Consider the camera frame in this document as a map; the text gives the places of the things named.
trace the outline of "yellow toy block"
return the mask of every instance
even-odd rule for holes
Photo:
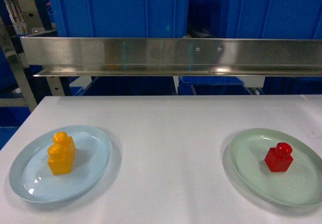
[[[57,132],[52,140],[54,144],[48,149],[48,165],[54,175],[71,172],[76,147],[71,136],[65,132]]]

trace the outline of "light blue plate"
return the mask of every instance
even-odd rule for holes
[[[53,175],[47,164],[52,136],[65,131],[76,153],[70,173]],[[13,162],[9,182],[22,199],[37,203],[60,202],[83,194],[102,177],[112,154],[109,137],[90,126],[68,126],[50,131],[27,145]]]

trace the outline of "red toy block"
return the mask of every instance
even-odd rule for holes
[[[265,157],[268,168],[272,172],[287,171],[293,161],[292,151],[292,147],[285,142],[280,142],[276,147],[271,147]]]

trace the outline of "metal shelving rack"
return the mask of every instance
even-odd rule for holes
[[[44,67],[35,76],[53,95],[66,76],[322,76],[322,40],[61,38],[33,0],[18,2],[37,32],[22,38],[27,62]]]

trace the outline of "plate rim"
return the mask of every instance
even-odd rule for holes
[[[274,129],[269,129],[269,128],[250,128],[250,129],[246,129],[246,130],[243,130],[243,131],[240,131],[238,134],[235,135],[235,137],[232,139],[232,141],[230,142],[229,144],[229,147],[228,147],[228,152],[229,152],[229,159],[230,159],[230,163],[232,164],[232,167],[233,169],[235,170],[235,172],[237,173],[237,175],[241,178],[241,180],[243,181],[243,183],[251,190],[253,191],[256,195],[258,195],[259,197],[263,198],[264,200],[267,200],[271,203],[277,203],[277,204],[280,204],[280,205],[285,205],[285,206],[289,206],[289,207],[314,207],[314,206],[318,206],[318,205],[321,205],[322,204],[322,199],[319,203],[315,203],[315,204],[310,204],[310,205],[303,205],[303,204],[299,204],[299,205],[296,205],[296,204],[290,204],[290,203],[285,203],[283,201],[280,201],[280,200],[276,200],[274,198],[271,198],[265,194],[263,194],[262,192],[260,192],[259,190],[257,190],[256,188],[254,188],[252,185],[250,185],[248,183],[247,180],[245,180],[245,178],[239,173],[239,171],[236,169],[236,166],[234,165],[234,161],[232,160],[232,153],[231,153],[231,148],[232,148],[232,145],[234,143],[234,141],[236,140],[236,138],[238,136],[240,136],[241,134],[245,133],[245,132],[248,132],[248,131],[255,131],[255,130],[261,130],[261,131],[270,131],[270,132],[276,132],[278,134],[282,134],[284,136],[287,136],[289,138],[292,138],[294,139],[295,141],[299,142],[300,144],[302,144],[306,149],[308,149],[313,155],[315,155],[315,157],[317,157],[321,162],[322,162],[322,158],[313,150],[311,149],[308,145],[306,145],[305,143],[303,143],[302,141],[298,140],[297,138],[295,137],[292,137],[291,135],[288,135],[286,133],[283,133],[281,131],[277,131],[277,130],[274,130]]]
[[[33,150],[32,152],[36,153],[40,148],[42,148],[44,146],[44,144],[36,144],[37,140],[39,140],[41,138],[45,138],[46,135],[55,134],[58,131],[64,131],[64,130],[68,131],[68,129],[70,129],[70,128],[73,129],[73,130],[75,130],[77,128],[80,128],[80,131],[76,131],[76,132],[79,132],[79,133],[82,133],[82,132],[88,133],[89,132],[88,130],[84,131],[84,129],[90,129],[90,130],[98,131],[98,132],[102,133],[108,139],[107,142],[104,142],[104,147],[105,147],[107,152],[109,151],[109,154],[107,154],[106,164],[105,164],[104,168],[102,169],[102,172],[97,176],[97,178],[92,183],[90,183],[88,186],[86,186],[86,188],[84,188],[80,192],[77,192],[77,193],[75,193],[75,194],[73,194],[71,196],[65,197],[65,198],[55,199],[55,200],[42,200],[42,199],[41,200],[34,200],[34,199],[28,199],[28,198],[25,198],[24,196],[21,196],[20,191],[17,191],[18,188],[16,186],[18,186],[18,185],[13,183],[17,179],[17,177],[14,174],[14,172],[15,172],[15,169],[23,171],[24,167],[26,166],[26,164],[29,162],[29,160],[32,158],[33,155],[28,155],[28,158],[24,159],[24,161],[22,162],[24,164],[19,164],[19,157],[21,155],[23,155],[25,151]],[[63,202],[63,201],[73,199],[73,198],[75,198],[77,196],[80,196],[80,195],[84,194],[85,192],[89,191],[94,185],[97,184],[97,182],[101,179],[101,177],[105,173],[105,170],[106,170],[108,164],[110,163],[111,156],[112,156],[112,151],[113,151],[113,149],[112,149],[112,143],[111,143],[110,137],[103,130],[101,130],[100,128],[94,127],[94,126],[89,126],[89,125],[68,125],[68,126],[64,126],[64,127],[60,127],[60,128],[48,131],[48,132],[46,132],[46,133],[34,138],[31,142],[29,142],[17,154],[17,156],[15,157],[14,161],[12,162],[10,170],[9,170],[9,184],[10,184],[10,187],[13,190],[13,192],[17,196],[19,196],[19,198],[21,198],[21,199],[23,199],[25,201],[28,201],[28,202],[32,202],[32,203],[57,203],[57,202]]]

